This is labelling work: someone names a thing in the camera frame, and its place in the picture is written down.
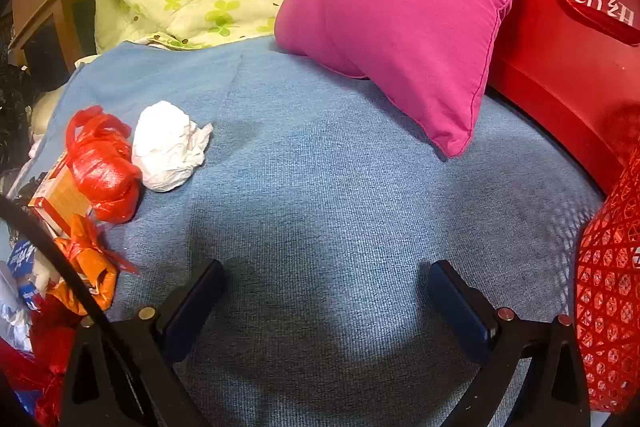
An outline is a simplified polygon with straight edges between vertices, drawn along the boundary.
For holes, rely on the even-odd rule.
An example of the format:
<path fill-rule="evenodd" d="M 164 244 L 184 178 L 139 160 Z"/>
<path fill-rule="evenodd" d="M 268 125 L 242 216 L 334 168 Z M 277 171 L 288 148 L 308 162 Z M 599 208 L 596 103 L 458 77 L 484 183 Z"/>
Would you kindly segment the orange plastic bag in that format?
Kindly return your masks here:
<path fill-rule="evenodd" d="M 118 273 L 139 273 L 133 263 L 103 245 L 98 229 L 86 216 L 73 215 L 70 238 L 58 237 L 54 243 L 102 311 L 112 305 Z"/>

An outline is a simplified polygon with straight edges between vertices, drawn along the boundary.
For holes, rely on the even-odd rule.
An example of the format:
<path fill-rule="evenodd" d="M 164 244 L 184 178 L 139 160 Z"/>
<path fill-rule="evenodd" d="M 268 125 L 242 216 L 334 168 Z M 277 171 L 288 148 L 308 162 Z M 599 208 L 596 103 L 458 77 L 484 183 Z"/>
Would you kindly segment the blue white carton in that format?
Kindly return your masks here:
<path fill-rule="evenodd" d="M 13 248 L 8 268 L 16 283 L 18 295 L 29 310 L 38 310 L 40 291 L 36 285 L 35 260 L 37 249 L 29 241 L 19 241 Z"/>

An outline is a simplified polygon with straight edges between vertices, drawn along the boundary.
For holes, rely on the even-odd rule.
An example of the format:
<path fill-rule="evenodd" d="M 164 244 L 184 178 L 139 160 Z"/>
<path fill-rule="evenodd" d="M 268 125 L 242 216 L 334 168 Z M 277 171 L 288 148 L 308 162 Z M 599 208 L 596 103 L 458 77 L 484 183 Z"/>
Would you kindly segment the orange red medicine box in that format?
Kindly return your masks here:
<path fill-rule="evenodd" d="M 75 184 L 67 166 L 66 153 L 61 154 L 39 183 L 28 208 L 54 236 L 70 236 L 72 218 L 75 215 L 88 216 L 92 206 Z"/>

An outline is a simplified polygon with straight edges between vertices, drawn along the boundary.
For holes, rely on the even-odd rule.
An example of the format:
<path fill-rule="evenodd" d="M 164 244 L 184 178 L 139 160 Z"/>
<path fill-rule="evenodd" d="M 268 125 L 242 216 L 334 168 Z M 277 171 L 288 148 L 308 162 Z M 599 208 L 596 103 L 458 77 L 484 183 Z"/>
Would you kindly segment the red plastic bag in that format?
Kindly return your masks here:
<path fill-rule="evenodd" d="M 142 173 L 132 163 L 131 128 L 93 105 L 70 118 L 65 133 L 67 166 L 96 217 L 128 222 L 136 212 Z"/>

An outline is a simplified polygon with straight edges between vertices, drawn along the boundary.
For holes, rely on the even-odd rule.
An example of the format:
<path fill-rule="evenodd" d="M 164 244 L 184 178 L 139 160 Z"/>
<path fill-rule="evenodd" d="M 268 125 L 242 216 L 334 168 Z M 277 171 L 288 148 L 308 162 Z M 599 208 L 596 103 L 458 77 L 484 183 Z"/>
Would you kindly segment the white plastic bag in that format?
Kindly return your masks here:
<path fill-rule="evenodd" d="M 131 162 L 143 185 L 165 193 L 185 184 L 205 162 L 214 127 L 198 127 L 187 113 L 167 101 L 145 107 L 134 128 Z"/>

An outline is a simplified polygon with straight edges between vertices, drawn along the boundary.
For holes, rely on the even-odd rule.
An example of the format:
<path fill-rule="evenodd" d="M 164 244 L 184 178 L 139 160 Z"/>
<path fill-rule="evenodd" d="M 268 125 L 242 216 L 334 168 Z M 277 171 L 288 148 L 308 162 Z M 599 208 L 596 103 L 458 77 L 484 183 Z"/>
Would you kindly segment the red plastic basket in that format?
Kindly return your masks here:
<path fill-rule="evenodd" d="M 620 413 L 639 390 L 639 155 L 582 232 L 576 329 L 590 407 Z"/>

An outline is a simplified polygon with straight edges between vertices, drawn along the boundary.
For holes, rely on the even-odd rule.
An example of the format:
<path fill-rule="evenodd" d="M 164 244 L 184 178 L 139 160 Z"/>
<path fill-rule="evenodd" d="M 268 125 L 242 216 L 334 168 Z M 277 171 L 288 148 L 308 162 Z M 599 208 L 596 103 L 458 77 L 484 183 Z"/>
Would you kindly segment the blue towel blanket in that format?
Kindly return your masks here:
<path fill-rule="evenodd" d="M 427 296 L 440 259 L 525 320 L 570 309 L 577 237 L 601 195 L 494 98 L 445 160 L 375 84 L 269 38 L 129 43 L 70 78 L 30 174 L 58 159 L 79 109 L 135 124 L 159 101 L 214 132 L 186 184 L 145 192 L 106 231 L 139 268 L 110 315 L 160 303 L 206 259 L 224 265 L 224 298 L 177 369 L 213 424 L 439 425 L 476 373 Z"/>

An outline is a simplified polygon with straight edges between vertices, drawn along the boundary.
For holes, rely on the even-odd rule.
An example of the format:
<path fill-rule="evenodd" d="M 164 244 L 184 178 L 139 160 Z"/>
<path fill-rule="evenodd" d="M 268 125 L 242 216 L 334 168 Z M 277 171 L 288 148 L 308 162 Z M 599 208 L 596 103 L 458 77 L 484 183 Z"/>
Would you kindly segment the red tote bag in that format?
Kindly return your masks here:
<path fill-rule="evenodd" d="M 488 82 L 611 191 L 639 138 L 639 0 L 514 0 Z"/>

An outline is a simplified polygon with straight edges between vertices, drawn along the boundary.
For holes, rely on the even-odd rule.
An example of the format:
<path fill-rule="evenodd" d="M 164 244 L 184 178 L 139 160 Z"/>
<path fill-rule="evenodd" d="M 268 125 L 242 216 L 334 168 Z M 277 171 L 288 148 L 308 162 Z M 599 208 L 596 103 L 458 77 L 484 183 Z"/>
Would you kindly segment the wooden cabinet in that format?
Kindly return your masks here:
<path fill-rule="evenodd" d="M 94 0 L 12 0 L 14 37 L 10 50 L 32 70 L 45 69 L 45 60 L 63 72 L 96 52 Z"/>

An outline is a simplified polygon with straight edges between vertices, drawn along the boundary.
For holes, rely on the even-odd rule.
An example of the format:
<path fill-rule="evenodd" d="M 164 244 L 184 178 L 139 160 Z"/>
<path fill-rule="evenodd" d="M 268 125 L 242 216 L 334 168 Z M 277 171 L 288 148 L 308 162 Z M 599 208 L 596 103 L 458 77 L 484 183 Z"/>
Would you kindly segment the magenta pillow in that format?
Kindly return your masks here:
<path fill-rule="evenodd" d="M 280 48 L 372 80 L 447 157 L 468 147 L 513 0 L 284 0 Z"/>

